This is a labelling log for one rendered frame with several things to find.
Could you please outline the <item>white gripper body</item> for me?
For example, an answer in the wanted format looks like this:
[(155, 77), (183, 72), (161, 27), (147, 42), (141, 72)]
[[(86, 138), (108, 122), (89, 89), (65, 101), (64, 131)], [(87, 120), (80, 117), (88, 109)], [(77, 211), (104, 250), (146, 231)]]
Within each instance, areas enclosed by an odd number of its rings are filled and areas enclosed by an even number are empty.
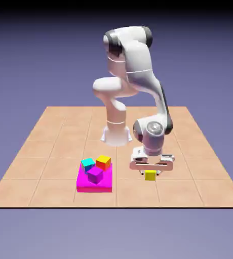
[(147, 161), (133, 160), (129, 164), (129, 168), (133, 170), (172, 170), (172, 161), (160, 161), (155, 164), (150, 164)]

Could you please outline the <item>large magenta box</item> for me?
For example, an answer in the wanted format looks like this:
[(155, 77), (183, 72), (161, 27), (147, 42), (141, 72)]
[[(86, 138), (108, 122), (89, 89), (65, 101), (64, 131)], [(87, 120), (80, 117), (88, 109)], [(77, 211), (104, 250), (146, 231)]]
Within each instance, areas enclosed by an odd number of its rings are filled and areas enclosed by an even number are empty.
[(87, 173), (84, 173), (80, 166), (76, 180), (76, 189), (78, 192), (82, 193), (112, 192), (112, 163), (108, 170), (103, 171), (103, 179), (98, 184), (89, 182)]

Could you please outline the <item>small purple cube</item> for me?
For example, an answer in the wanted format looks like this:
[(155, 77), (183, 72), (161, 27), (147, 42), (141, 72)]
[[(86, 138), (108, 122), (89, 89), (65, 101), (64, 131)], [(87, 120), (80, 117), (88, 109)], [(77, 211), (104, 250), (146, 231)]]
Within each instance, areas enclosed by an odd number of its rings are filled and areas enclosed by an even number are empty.
[(87, 171), (88, 181), (93, 184), (98, 184), (103, 179), (103, 169), (94, 166), (89, 171)]

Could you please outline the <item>small orange cube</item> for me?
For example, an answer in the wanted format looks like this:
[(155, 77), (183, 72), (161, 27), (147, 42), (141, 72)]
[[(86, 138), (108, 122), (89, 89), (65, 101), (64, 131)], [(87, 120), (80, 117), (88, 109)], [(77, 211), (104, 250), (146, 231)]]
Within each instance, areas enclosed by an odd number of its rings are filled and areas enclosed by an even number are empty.
[(103, 171), (106, 171), (110, 168), (111, 166), (111, 157), (106, 156), (106, 155), (100, 155), (96, 159), (96, 166)]

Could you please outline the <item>small cyan cube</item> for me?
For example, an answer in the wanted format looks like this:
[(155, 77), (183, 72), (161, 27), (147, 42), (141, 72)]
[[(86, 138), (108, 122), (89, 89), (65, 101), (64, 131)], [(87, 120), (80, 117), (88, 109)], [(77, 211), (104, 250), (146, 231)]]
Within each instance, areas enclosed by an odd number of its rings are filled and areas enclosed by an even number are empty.
[(81, 160), (81, 169), (84, 173), (87, 173), (92, 167), (96, 165), (93, 158), (85, 158)]

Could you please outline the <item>small yellow cube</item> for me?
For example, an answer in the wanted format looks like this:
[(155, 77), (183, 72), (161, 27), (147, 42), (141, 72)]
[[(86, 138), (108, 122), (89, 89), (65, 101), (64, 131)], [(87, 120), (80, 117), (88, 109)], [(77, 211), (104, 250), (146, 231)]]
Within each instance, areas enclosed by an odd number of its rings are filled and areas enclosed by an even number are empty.
[(144, 175), (145, 175), (145, 180), (146, 181), (155, 181), (156, 180), (157, 171), (156, 170), (145, 170), (144, 171)]

